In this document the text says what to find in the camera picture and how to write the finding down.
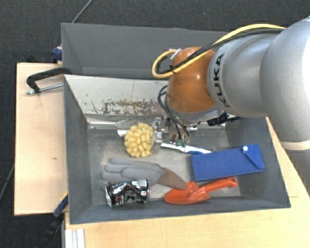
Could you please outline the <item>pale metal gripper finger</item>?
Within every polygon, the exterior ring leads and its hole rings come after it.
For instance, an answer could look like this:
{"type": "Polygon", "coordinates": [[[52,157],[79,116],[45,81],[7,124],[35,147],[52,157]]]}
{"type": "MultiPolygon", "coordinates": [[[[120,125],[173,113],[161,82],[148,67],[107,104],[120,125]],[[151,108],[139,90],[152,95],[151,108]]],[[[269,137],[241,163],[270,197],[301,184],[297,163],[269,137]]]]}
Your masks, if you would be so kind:
{"type": "Polygon", "coordinates": [[[125,137],[126,133],[131,130],[132,127],[138,129],[152,129],[154,118],[140,118],[140,119],[125,119],[117,123],[117,134],[120,137],[125,137]]]}
{"type": "Polygon", "coordinates": [[[156,139],[154,138],[151,142],[151,152],[154,154],[154,153],[158,153],[160,148],[161,148],[161,145],[162,145],[162,140],[161,139],[156,139]]]}

